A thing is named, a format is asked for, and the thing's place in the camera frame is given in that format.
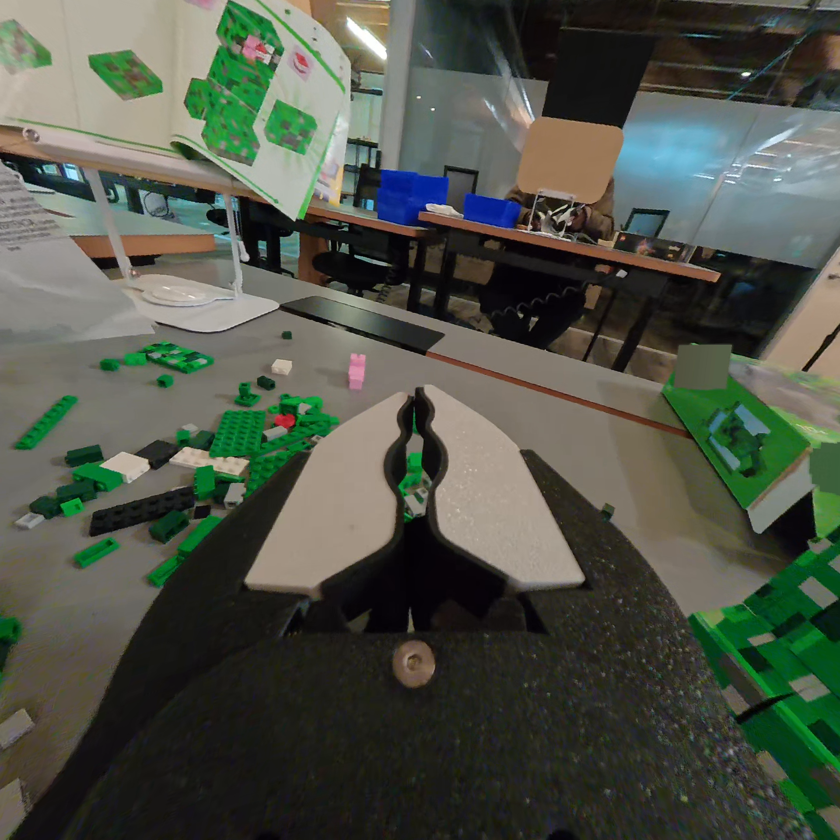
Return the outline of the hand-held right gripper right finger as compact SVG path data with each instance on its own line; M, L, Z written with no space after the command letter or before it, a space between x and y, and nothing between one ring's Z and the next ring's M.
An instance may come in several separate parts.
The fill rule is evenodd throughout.
M515 592L581 587L585 574L519 446L435 385L415 399L433 535Z

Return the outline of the white printed paper bag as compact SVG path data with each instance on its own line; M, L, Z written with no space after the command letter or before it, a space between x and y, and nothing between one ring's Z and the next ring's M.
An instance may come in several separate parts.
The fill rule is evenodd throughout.
M133 301L1 170L2 350L152 334Z

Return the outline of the grey desk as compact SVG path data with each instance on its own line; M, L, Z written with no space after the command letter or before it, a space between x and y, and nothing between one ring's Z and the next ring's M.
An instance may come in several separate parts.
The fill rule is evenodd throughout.
M291 341L281 333L293 332ZM738 553L732 503L690 440L277 311L172 340L215 358L165 390L153 365L100 371L148 335L2 350L2 602L23 636L2 698L35 729L27 784L57 772L14 838L812 838L757 763L657 575ZM365 354L352 391L352 353ZM321 599L245 577L307 454L223 516L159 591L172 548L132 529L78 570L89 513L185 480L168 465L31 532L11 521L107 456L215 425L234 386L290 355L289 384L341 424L397 392L394 543ZM520 448L585 581L516 592L429 528L415 394L435 385ZM15 442L62 396L34 449ZM610 521L601 516L609 502Z

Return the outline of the large green studded plate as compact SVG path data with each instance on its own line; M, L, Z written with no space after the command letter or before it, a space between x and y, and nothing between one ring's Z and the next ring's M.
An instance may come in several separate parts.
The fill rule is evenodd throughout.
M210 458L249 458L263 443L266 412L228 410L220 418L208 455Z

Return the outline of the pile of green bricks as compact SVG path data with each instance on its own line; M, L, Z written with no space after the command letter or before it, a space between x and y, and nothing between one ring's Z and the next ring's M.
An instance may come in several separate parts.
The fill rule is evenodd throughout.
M70 563L76 567L72 562L73 555L101 539L116 539L114 535L117 532L143 528L155 544L165 547L176 542L173 555L156 564L144 577L148 586L155 590L162 589L174 572L183 566L207 535L222 521L221 511L236 509L243 501L252 497L257 489L263 487L293 457L311 451L317 443L341 424L337 416L324 409L323 401L317 395L300 396L282 393L275 404L268 406L264 411L266 412L266 428L262 446L256 455L247 458L248 468L241 478L220 475L210 466L188 469L167 463L161 469L172 466L183 470L190 480L186 484L175 485L169 490L177 487L192 487L195 493L194 507L186 511L173 511L156 521L91 538L88 536L88 530L93 512L158 495L168 490L92 510L89 513L86 531L88 542L71 555ZM274 416L281 413L295 414L296 426L290 430L273 427ZM208 452L214 441L216 430L217 428L215 430L201 429L187 424L176 431L173 440L161 440L177 444L181 448L194 447ZM14 529L31 532L48 522L82 518L90 504L104 495L112 494L119 488L129 485L123 483L119 474L103 469L99 466L100 464L86 464L73 468L65 464L64 457L65 455L61 458L61 464L66 471L64 482L29 501L13 521ZM156 470L159 469L151 469L138 479Z

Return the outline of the long white plate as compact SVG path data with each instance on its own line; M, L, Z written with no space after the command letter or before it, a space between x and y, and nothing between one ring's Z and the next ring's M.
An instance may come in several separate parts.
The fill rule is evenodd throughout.
M183 447L178 449L170 458L169 464L188 469L199 469L210 466L220 475L241 478L249 467L248 458L237 457L211 457L207 451Z

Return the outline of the long black plate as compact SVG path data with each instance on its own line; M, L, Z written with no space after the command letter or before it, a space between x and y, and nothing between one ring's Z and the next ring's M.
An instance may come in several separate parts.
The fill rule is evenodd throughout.
M104 508L91 515L88 536L99 537L128 527L154 522L173 511L194 507L192 486L177 487L164 493Z

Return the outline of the green toy box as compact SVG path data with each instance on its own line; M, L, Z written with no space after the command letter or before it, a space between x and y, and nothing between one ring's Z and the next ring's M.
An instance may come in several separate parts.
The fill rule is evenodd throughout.
M662 394L756 533L808 499L816 539L837 536L837 376L690 343L679 347Z

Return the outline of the green hollow tile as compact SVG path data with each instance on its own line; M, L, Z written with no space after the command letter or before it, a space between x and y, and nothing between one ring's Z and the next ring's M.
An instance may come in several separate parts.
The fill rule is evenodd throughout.
M76 567L84 570L105 557L108 557L120 548L120 543L114 538L101 539L75 553L73 555L72 562Z

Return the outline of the wooden table with black legs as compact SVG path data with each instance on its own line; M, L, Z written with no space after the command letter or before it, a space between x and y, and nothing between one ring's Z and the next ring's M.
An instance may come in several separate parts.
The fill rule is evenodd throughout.
M429 212L420 213L418 218L430 233L441 235L444 242L433 304L434 317L438 320L445 320L448 315L458 256L523 268L567 280L580 289L599 286L640 296L642 307L612 363L612 370L617 372L627 369L672 280L715 284L721 277L718 271L688 262L586 245L518 228L494 227Z
M299 277L326 283L329 279L312 269L312 258L327 250L351 253L388 265L386 287L408 285L406 309L418 313L427 252L440 242L430 228L391 224L373 212L314 200L301 220Z

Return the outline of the blue storage bin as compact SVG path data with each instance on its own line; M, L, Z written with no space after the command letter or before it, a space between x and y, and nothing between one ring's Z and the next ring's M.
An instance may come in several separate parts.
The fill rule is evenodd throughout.
M467 222L495 228L513 229L523 207L508 199L468 193L464 196L463 218Z
M419 225L418 217L428 204L446 205L446 176L420 175L413 171L380 170L375 204L381 221L401 226Z

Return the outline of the green mosaic block build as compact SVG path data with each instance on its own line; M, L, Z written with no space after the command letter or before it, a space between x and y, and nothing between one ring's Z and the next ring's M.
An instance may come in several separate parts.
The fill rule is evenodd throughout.
M689 625L766 774L815 838L839 838L839 536Z

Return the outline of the grey table with wooden edge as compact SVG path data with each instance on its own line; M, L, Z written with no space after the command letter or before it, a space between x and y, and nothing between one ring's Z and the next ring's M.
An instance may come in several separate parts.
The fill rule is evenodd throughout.
M103 211L98 203L32 186L28 186L28 190L88 257L114 257ZM115 205L109 208L128 257L208 254L215 251L214 236L201 229L139 215Z

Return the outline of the grey flat tile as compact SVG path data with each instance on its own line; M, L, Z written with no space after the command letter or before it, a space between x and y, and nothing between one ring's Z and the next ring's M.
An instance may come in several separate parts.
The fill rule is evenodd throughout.
M24 708L17 710L3 720L0 730L1 753L13 747L16 742L32 732L34 728L35 722Z

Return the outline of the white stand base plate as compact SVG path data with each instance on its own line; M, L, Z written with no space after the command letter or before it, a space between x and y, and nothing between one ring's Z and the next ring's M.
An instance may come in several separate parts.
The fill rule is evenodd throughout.
M126 293L154 322L194 333L220 333L263 317L278 309L276 301L244 292L242 256L232 189L235 180L212 164L189 161L175 153L142 151L114 142L61 130L20 130L29 150L51 161L80 164L106 228ZM207 285L167 274L139 275L132 268L115 217L107 209L101 172L137 171L152 181L213 190L224 199L230 235L234 277L226 287Z

